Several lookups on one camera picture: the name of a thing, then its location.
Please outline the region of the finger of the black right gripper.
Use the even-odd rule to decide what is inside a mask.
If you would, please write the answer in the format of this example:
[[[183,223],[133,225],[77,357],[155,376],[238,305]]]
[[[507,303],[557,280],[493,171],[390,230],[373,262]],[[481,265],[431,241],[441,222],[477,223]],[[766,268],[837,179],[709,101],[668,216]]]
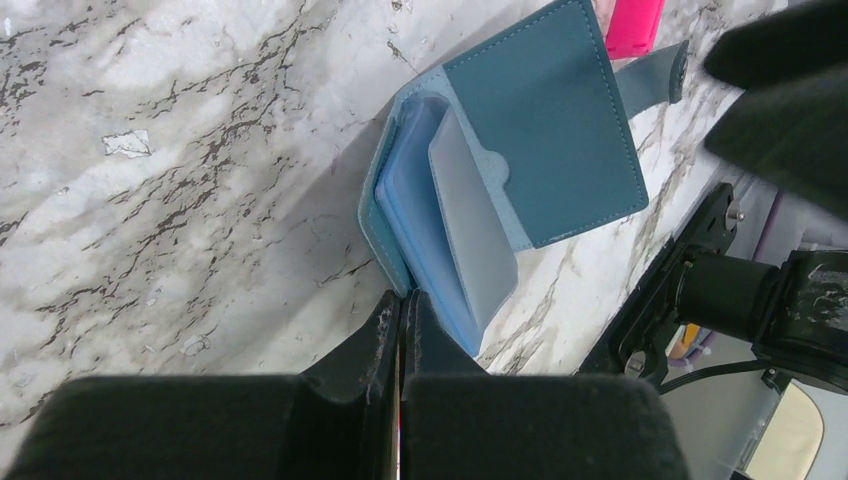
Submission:
[[[742,91],[705,149],[846,218],[846,2],[804,2],[731,29],[703,69]]]

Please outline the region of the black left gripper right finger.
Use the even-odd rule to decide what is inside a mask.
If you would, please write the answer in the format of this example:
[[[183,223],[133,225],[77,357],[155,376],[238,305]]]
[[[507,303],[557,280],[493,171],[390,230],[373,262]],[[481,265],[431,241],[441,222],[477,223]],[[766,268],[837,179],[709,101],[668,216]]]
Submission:
[[[440,326],[429,296],[403,307],[405,479],[686,479],[668,412],[618,375],[486,372]]]

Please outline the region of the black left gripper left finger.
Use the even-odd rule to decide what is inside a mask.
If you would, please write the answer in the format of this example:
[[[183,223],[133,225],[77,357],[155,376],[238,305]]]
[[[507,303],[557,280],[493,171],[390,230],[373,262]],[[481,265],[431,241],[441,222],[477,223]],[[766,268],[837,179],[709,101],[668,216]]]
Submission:
[[[402,302],[298,374],[93,376],[37,414],[11,479],[393,479]]]

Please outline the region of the teal card holder wallet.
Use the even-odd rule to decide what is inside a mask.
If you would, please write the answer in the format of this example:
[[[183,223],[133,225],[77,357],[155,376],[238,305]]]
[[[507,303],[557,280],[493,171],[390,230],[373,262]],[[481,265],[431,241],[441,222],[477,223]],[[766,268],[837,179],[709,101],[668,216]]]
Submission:
[[[593,5],[554,1],[407,83],[358,206],[394,291],[477,355],[519,252],[646,208],[629,123],[681,99],[688,47],[614,69]]]

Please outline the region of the pink small object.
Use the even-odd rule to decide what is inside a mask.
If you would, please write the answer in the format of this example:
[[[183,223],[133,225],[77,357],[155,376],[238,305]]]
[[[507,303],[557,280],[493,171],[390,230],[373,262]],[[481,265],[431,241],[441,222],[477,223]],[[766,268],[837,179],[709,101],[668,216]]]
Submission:
[[[605,39],[611,60],[638,58],[652,52],[664,0],[617,0]]]

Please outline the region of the black mounting rail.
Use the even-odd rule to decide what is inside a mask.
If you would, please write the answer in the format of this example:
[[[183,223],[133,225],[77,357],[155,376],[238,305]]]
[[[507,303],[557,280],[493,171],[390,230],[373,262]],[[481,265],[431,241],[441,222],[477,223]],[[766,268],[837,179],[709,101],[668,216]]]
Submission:
[[[579,373],[630,375],[665,394],[702,378],[772,369],[846,394],[846,251],[793,251],[780,267],[730,257],[735,206],[729,183],[705,196],[639,280]],[[667,381],[665,350],[686,324],[749,343],[753,359]]]

